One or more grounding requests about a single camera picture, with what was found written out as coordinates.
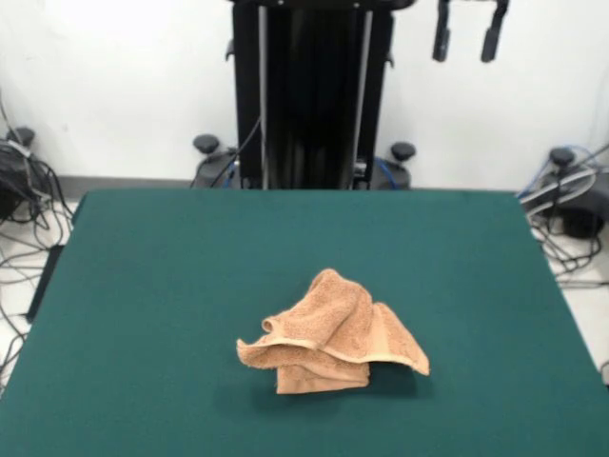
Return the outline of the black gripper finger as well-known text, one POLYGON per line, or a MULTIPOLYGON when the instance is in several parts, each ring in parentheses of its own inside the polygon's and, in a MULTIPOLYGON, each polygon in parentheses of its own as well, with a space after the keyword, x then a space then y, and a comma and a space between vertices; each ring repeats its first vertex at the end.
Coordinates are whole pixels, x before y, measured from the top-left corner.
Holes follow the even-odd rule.
POLYGON ((509 0, 495 0, 496 8, 491 18, 491 23, 486 30, 481 51, 481 61, 491 63, 496 59, 498 45, 501 36, 503 19, 509 9, 509 0))
POLYGON ((444 62, 448 53, 450 40, 449 14, 450 0, 439 0, 437 4, 437 25, 435 31, 432 58, 436 62, 444 62))

